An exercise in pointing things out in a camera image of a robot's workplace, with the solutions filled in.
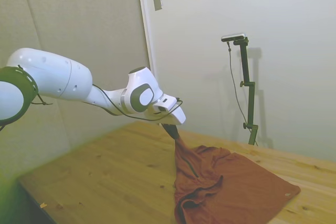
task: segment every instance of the cloth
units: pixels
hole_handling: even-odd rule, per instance
[[[292,185],[224,148],[175,140],[178,224],[265,224],[295,195]]]

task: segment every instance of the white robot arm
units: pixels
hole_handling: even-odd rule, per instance
[[[186,119],[182,102],[164,94],[146,67],[129,73],[126,88],[106,91],[92,83],[91,72],[84,65],[51,52],[21,48],[11,55],[7,67],[0,69],[0,126],[19,119],[38,94],[155,123],[179,125]]]

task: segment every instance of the wooden table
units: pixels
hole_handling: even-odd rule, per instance
[[[301,187],[270,223],[336,223],[336,164],[295,154],[180,132],[201,144],[240,153]],[[175,223],[174,141],[157,125],[135,122],[20,179],[60,224]]]

